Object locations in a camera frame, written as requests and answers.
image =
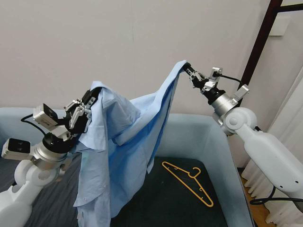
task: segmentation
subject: fabric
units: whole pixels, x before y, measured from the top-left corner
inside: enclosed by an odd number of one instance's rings
[[[293,86],[286,96],[278,114],[268,130],[275,135],[293,155],[303,162],[303,68],[299,72]],[[265,177],[261,170],[249,161],[242,177],[248,181],[252,197],[264,198],[272,191],[272,183]],[[276,191],[274,197],[287,197],[284,193]],[[265,203],[270,214],[266,221],[274,222],[278,226],[303,226],[303,214],[289,201],[269,201]]]
[[[178,75],[178,62],[160,89],[128,101],[101,82],[92,106],[92,122],[74,152],[82,152],[79,188],[74,206],[79,226],[106,227],[130,201],[150,172],[160,144]]]

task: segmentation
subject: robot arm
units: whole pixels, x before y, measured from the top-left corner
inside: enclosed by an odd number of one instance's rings
[[[1,226],[24,226],[40,191],[46,185],[61,180],[72,161],[69,151],[91,122],[90,108],[100,89],[87,91],[82,99],[68,104],[63,119],[58,119],[57,114],[45,104],[34,109],[35,121],[50,131],[42,142],[31,146],[24,140],[10,138],[6,141],[1,156],[21,162],[15,170],[13,185],[0,193]]]
[[[247,108],[236,107],[238,101],[249,92],[243,85],[229,97],[216,86],[222,68],[214,67],[210,77],[195,71],[189,63],[184,66],[194,87],[208,99],[214,108],[213,118],[227,135],[238,134],[250,158],[261,169],[269,181],[291,198],[303,198],[303,165],[273,135],[256,130],[256,115]],[[294,201],[303,212],[303,203]]]

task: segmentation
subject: plastic hanger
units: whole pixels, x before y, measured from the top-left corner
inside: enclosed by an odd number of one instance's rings
[[[197,193],[195,193],[194,192],[194,190],[192,190],[186,183],[184,183],[177,175],[175,175],[170,169],[169,169],[169,167],[167,167],[167,166],[165,166],[165,164],[167,164],[167,165],[169,165],[169,166],[171,166],[171,167],[174,167],[175,169],[178,169],[178,170],[181,170],[182,172],[184,172],[184,173],[187,173],[187,175],[190,177],[190,178],[193,178],[195,181],[196,181],[196,183],[199,185],[199,190],[201,191],[201,192],[204,192],[204,194],[207,196],[207,198],[209,199],[209,201],[211,202],[210,204],[208,204],[207,202],[205,202],[204,200],[203,200],[203,197],[200,197]],[[186,171],[186,170],[184,170],[184,169],[181,169],[180,167],[177,167],[177,166],[175,166],[175,165],[173,165],[173,164],[171,164],[171,163],[169,163],[169,162],[166,162],[166,161],[164,161],[164,162],[162,162],[162,166],[164,167],[164,168],[166,168],[166,170],[167,171],[169,171],[172,175],[174,175],[174,177],[175,178],[177,178],[185,187],[187,187],[200,201],[202,201],[206,206],[208,206],[208,207],[212,207],[212,206],[214,206],[214,202],[212,201],[212,199],[209,197],[209,195],[206,193],[206,191],[204,190],[204,188],[201,186],[201,184],[200,184],[200,182],[196,179],[196,177],[197,176],[199,176],[199,174],[201,173],[201,170],[198,168],[198,167],[193,167],[193,169],[197,169],[198,170],[198,173],[196,174],[196,175],[194,175],[194,176],[192,176],[191,174],[190,174],[190,172],[188,172],[188,171]]]

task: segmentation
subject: blue shirt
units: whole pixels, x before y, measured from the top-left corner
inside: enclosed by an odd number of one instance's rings
[[[108,227],[110,219],[141,188],[150,172],[186,61],[178,62],[160,89],[131,101],[99,81],[92,122],[74,152],[82,152],[74,206],[80,227]]]

